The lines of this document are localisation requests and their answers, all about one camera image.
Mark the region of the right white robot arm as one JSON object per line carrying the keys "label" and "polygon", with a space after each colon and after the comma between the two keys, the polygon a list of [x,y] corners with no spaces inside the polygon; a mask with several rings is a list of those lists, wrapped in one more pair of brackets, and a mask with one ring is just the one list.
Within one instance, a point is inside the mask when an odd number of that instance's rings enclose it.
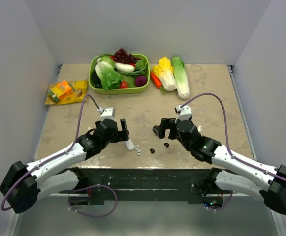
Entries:
{"label": "right white robot arm", "polygon": [[178,140],[196,160],[222,167],[203,182],[210,193],[235,191],[263,200],[271,210],[286,215],[286,166],[274,167],[254,161],[220,142],[203,136],[193,122],[163,118],[153,132],[160,138]]}

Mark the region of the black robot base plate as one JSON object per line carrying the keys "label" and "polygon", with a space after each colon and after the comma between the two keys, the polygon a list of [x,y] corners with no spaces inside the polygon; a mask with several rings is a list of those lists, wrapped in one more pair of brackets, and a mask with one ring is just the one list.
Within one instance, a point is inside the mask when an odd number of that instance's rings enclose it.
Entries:
{"label": "black robot base plate", "polygon": [[213,183],[218,169],[90,169],[71,168],[79,180],[81,203],[106,201],[179,201],[201,204],[229,194]]}

